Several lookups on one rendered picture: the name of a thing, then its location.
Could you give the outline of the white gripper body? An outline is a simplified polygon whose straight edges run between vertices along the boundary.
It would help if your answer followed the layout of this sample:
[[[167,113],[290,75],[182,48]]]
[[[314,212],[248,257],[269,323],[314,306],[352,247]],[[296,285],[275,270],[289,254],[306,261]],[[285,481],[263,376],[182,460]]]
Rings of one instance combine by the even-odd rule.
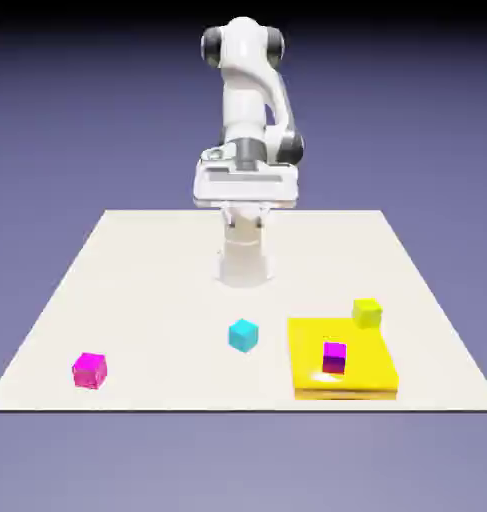
[[[256,170],[238,170],[234,160],[199,161],[193,198],[200,207],[219,208],[227,203],[257,203],[291,207],[299,196],[298,169],[293,165],[257,162]]]

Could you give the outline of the small cyan cube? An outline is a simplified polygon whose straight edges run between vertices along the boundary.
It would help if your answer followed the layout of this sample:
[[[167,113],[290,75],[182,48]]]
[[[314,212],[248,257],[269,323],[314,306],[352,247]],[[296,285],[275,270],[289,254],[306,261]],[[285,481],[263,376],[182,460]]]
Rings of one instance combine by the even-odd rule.
[[[258,338],[258,326],[245,319],[239,319],[228,330],[229,345],[243,353],[252,350],[257,345]]]

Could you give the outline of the small lime yellow cube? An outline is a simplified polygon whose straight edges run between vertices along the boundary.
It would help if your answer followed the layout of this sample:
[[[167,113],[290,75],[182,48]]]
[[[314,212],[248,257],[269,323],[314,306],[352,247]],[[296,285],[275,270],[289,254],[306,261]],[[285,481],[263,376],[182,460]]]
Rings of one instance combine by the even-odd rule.
[[[358,328],[379,328],[383,309],[375,298],[359,298],[353,301],[352,319]]]

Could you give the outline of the small purple cube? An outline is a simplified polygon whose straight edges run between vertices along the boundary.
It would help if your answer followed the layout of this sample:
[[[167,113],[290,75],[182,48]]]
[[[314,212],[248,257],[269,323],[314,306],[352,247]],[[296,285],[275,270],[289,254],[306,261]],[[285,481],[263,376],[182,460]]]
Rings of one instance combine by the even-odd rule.
[[[323,345],[322,371],[343,374],[346,367],[347,346],[345,343],[327,341]]]

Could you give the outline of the small pink cube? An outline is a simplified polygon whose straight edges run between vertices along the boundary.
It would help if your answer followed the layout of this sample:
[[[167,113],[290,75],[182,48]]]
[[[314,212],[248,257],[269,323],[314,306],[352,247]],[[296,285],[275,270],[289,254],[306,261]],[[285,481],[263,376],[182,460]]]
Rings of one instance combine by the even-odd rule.
[[[107,362],[104,354],[83,352],[72,366],[76,387],[99,389],[107,377]]]

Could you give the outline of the large yellow box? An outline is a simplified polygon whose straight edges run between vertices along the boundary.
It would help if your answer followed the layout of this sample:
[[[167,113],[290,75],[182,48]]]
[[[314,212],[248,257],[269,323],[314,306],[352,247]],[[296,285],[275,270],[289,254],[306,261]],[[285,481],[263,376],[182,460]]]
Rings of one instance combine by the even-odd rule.
[[[399,378],[379,328],[358,328],[351,318],[290,318],[291,375],[297,400],[393,400]],[[345,343],[343,374],[322,371],[323,345]]]

